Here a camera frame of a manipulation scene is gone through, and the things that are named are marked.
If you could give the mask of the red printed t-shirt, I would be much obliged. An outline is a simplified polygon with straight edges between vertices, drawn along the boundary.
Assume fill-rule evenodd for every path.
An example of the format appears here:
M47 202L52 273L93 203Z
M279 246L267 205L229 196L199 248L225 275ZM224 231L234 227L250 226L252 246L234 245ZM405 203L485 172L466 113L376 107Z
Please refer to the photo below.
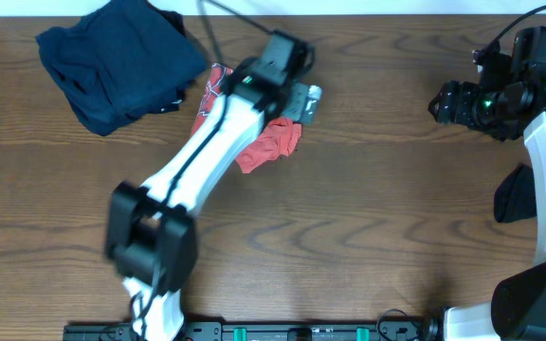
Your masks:
M214 102L222 94L222 81L233 73L233 69L214 63L211 66L205 92L191 128L194 135L208 118ZM258 138L243 149L235 158L242 173L248 174L267 161L293 153L300 141L302 125L292 119L279 117L268 122Z

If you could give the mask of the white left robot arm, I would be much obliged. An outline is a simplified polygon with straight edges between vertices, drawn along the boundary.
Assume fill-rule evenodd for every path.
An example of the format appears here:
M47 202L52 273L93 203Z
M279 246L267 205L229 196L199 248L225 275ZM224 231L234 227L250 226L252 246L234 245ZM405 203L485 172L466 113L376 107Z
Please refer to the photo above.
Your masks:
M232 163L253 171L289 155L322 90L255 58L212 65L191 137L140 186L112 193L104 254L130 295L135 340L174 340L185 316L181 290L197 261L195 221Z

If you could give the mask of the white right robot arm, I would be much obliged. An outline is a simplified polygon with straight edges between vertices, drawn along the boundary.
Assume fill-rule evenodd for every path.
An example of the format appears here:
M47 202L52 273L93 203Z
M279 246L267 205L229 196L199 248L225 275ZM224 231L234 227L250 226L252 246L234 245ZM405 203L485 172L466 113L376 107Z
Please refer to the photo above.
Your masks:
M445 340L546 340L546 77L497 89L471 82L443 85L428 109L498 139L521 137L530 157L537 218L532 268L501 281L490 301L454 307L443 317Z

